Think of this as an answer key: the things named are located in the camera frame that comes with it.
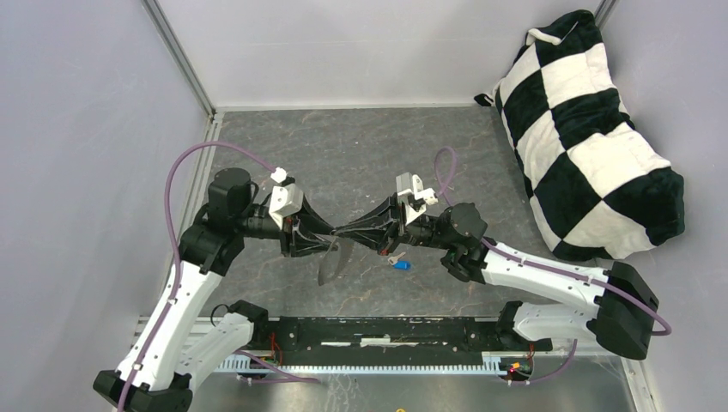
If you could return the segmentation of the grey metal key holder plate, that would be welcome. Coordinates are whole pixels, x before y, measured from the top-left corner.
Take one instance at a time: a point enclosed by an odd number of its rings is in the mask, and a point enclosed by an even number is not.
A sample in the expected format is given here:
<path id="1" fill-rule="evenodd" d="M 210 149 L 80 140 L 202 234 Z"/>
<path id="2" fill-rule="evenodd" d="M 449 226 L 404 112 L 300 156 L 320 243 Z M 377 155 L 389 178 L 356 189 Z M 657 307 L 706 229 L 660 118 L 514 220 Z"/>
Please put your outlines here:
<path id="1" fill-rule="evenodd" d="M 318 266 L 317 284 L 320 287 L 343 279 L 343 272 L 352 257 L 354 246 L 351 239 L 334 237 L 331 240 Z"/>

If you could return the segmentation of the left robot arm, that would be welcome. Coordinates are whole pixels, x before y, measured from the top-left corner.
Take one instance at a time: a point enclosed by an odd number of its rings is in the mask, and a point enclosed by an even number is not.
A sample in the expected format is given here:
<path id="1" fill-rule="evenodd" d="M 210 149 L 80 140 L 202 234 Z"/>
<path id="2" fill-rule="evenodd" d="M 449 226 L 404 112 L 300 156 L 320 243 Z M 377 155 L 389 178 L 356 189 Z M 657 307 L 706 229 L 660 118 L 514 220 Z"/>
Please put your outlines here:
<path id="1" fill-rule="evenodd" d="M 279 242 L 285 257 L 327 251 L 333 227 L 316 214 L 294 179 L 285 178 L 257 204 L 259 187 L 241 168 L 218 172 L 208 202 L 181 237 L 173 237 L 175 262 L 164 293 L 130 352 L 93 388 L 119 411 L 186 411 L 194 391 L 234 351 L 268 350 L 280 360 L 276 325 L 260 306 L 239 300 L 188 349 L 183 346 L 197 315 L 220 285 L 248 238 Z"/>

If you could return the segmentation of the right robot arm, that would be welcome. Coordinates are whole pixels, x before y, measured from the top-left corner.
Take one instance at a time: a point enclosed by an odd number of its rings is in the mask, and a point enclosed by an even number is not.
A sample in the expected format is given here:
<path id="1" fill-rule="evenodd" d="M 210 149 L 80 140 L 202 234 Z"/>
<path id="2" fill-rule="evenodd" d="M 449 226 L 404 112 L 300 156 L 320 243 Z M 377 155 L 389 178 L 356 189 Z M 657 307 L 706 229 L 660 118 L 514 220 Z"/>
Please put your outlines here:
<path id="1" fill-rule="evenodd" d="M 652 338 L 670 333 L 658 315 L 657 296 L 632 265 L 557 262 L 496 242 L 486 237 L 486 230 L 472 203 L 457 203 L 432 216 L 423 204 L 412 209 L 391 196 L 332 233 L 382 256 L 401 244 L 441 249 L 441 264 L 461 282 L 515 288 L 549 299 L 548 305 L 504 306 L 495 336 L 507 350 L 542 339 L 585 339 L 612 354 L 643 361 Z"/>

